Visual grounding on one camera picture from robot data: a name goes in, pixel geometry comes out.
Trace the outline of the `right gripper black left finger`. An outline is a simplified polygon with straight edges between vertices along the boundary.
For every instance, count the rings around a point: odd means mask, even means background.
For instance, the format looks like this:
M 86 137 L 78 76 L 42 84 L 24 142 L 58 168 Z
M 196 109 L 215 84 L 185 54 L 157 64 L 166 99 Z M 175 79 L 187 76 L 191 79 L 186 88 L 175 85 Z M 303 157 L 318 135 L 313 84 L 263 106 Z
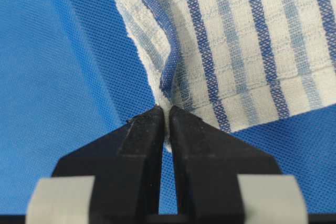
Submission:
M 155 106 L 63 156 L 38 181 L 26 223 L 143 223 L 159 208 L 163 138 Z

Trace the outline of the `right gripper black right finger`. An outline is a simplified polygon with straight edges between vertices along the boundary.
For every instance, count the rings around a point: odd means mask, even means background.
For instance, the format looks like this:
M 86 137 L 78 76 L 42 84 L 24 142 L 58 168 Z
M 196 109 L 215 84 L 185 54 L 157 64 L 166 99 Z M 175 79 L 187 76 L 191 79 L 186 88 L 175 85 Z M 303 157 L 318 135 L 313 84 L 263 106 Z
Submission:
M 295 177 L 273 156 L 176 106 L 169 124 L 178 210 L 193 223 L 307 223 Z

